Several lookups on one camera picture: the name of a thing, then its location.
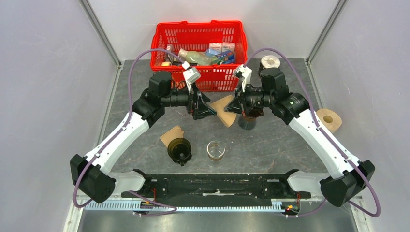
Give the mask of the brown paper coffee filter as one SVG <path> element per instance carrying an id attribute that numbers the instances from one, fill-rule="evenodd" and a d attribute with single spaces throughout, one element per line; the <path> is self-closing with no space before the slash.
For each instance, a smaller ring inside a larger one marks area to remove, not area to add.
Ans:
<path id="1" fill-rule="evenodd" d="M 225 112 L 225 107 L 234 99 L 233 95 L 226 96 L 210 104 L 210 107 L 217 112 L 217 117 L 226 127 L 231 127 L 236 119 L 236 114 Z"/>

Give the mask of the brown dripper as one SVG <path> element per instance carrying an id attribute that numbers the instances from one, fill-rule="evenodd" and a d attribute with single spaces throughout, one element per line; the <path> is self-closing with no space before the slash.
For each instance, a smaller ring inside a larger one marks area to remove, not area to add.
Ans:
<path id="1" fill-rule="evenodd" d="M 257 108 L 257 109 L 251 109 L 247 113 L 244 113 L 245 117 L 248 118 L 258 118 L 264 115 L 264 110 L 263 108 Z"/>

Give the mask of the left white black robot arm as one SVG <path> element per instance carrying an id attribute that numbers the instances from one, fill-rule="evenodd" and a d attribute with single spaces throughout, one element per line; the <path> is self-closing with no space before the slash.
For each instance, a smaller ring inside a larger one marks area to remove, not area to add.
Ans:
<path id="1" fill-rule="evenodd" d="M 73 203 L 76 207 L 86 206 L 78 203 L 78 191 L 96 203 L 106 201 L 112 194 L 129 190 L 139 197 L 147 197 L 151 193 L 152 185 L 142 172 L 121 174 L 112 172 L 112 168 L 128 147 L 164 115 L 166 107 L 185 106 L 195 120 L 216 115 L 216 111 L 208 106 L 210 99 L 195 84 L 201 77 L 199 71 L 195 67 L 188 68 L 183 71 L 183 77 L 184 86 L 178 89 L 170 72 L 154 72 L 148 88 L 139 99 L 131 102 L 129 112 L 114 131 L 83 157 L 76 154 L 71 158 Z"/>

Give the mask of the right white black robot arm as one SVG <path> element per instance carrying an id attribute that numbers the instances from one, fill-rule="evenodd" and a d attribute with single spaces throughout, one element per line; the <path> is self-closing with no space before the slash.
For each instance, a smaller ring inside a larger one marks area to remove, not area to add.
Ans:
<path id="1" fill-rule="evenodd" d="M 300 93 L 292 93 L 285 75 L 279 68 L 260 72 L 262 87 L 250 82 L 252 70 L 238 66 L 233 75 L 238 81 L 234 99 L 226 112 L 246 117 L 263 115 L 264 108 L 297 132 L 325 165 L 326 173 L 295 171 L 279 184 L 280 194 L 290 198 L 298 191 L 321 194 L 329 203 L 340 207 L 367 187 L 375 172 L 374 164 L 361 161 L 348 151 L 318 119 L 308 100 Z"/>

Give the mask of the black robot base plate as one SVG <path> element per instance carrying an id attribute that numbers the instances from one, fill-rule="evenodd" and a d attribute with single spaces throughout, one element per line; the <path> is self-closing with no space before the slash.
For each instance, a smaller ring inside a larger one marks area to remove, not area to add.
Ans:
<path id="1" fill-rule="evenodd" d="M 310 198 L 285 174 L 146 174 L 137 194 L 171 206 L 268 206 L 272 199 Z"/>

